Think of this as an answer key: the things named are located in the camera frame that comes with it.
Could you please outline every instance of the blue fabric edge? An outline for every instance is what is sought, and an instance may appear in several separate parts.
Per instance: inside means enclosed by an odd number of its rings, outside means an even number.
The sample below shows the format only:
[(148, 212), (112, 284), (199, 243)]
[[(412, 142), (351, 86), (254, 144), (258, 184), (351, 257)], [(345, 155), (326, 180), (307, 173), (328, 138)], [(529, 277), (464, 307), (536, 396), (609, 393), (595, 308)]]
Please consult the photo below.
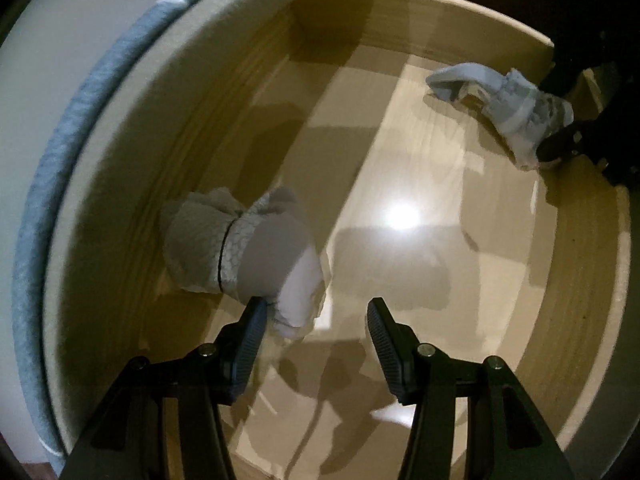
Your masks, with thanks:
[(14, 349), (28, 411), (57, 474), (67, 454), (49, 397), (42, 341), (44, 283), (56, 219), (75, 164), (104, 107), (142, 55), (197, 1), (158, 0), (116, 40), (65, 109), (27, 195), (12, 281)]

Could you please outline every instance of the crumpled white cloth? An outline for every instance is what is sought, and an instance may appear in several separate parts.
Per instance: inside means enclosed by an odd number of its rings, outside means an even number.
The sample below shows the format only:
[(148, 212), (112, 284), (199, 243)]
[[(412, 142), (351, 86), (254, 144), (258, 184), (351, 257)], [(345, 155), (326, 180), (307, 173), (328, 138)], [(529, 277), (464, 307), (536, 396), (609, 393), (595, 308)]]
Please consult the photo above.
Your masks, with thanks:
[(295, 194), (274, 189), (249, 209), (225, 188), (192, 192), (161, 211), (164, 260), (175, 283), (191, 292), (224, 292), (247, 304), (274, 306), (274, 325), (301, 335), (324, 292), (318, 254)]
[(482, 114), (494, 124), (523, 170), (539, 167), (536, 149), (543, 139), (574, 122), (574, 110), (564, 99), (546, 94), (516, 69), (507, 75), (478, 63), (461, 63), (427, 77), (443, 101), (473, 95), (484, 103)]

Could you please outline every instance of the wooden surface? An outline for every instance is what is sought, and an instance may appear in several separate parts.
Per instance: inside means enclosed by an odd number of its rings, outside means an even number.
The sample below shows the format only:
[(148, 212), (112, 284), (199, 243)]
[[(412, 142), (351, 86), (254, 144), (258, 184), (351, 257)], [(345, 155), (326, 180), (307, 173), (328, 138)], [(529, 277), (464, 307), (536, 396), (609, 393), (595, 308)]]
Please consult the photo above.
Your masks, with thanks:
[[(478, 111), (438, 101), (424, 83), (461, 60), (536, 79), (550, 52), (527, 27), (459, 0), (298, 0), (284, 9), (224, 72), (201, 74), (209, 91), (145, 192), (123, 204), (126, 235), (109, 250), (91, 244), (91, 232), (108, 227), (108, 180), (81, 204), (80, 235), (58, 277), (64, 294), (50, 298), (66, 309), (72, 335), (56, 354), (65, 402), (90, 405), (87, 383), (97, 397), (126, 358), (181, 356), (238, 318), (229, 298), (172, 285), (156, 221), (165, 199), (228, 186), (249, 204), (287, 184), (305, 205), (328, 288), (314, 332), (289, 346), (268, 336), (249, 391), (223, 413), (235, 456), (280, 479), (397, 476), (411, 409), (394, 403), (367, 336), (373, 296), (452, 357), (502, 355), (566, 444), (615, 343), (628, 200), (583, 160), (557, 173), (516, 170)], [(131, 105), (132, 132), (169, 117), (175, 110), (160, 104), (170, 95), (156, 86), (152, 118)], [(111, 305), (92, 324), (74, 309), (97, 292), (81, 272), (89, 255), (108, 275), (100, 293)], [(71, 351), (78, 345), (85, 354)], [(458, 475), (465, 417), (461, 402)]]

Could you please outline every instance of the black object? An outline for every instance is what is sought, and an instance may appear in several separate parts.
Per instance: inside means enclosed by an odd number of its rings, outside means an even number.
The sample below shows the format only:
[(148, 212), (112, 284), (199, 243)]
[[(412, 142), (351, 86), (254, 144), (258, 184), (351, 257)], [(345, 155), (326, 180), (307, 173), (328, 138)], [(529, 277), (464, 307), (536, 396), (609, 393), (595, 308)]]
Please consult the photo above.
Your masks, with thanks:
[(447, 480), (455, 399), (468, 397), (468, 480), (570, 480), (573, 473), (524, 388), (497, 356), (482, 364), (449, 358), (396, 323), (382, 298), (367, 309), (367, 325), (389, 390), (416, 404), (400, 480)]
[[(218, 404), (232, 404), (245, 390), (266, 321), (267, 303), (252, 298), (238, 322), (183, 359), (130, 360), (60, 480), (166, 480), (165, 397), (178, 399), (184, 478), (234, 480)], [(468, 480), (573, 479), (549, 428), (499, 357), (470, 363), (420, 344), (382, 298), (369, 303), (367, 323), (389, 389), (403, 404), (417, 404), (401, 480), (449, 479), (456, 397), (469, 398)]]
[(238, 322), (183, 359), (150, 364), (134, 357), (84, 428), (60, 480), (164, 480), (162, 399), (178, 399), (187, 480), (233, 480), (218, 404), (244, 392), (267, 322), (267, 303), (252, 298)]

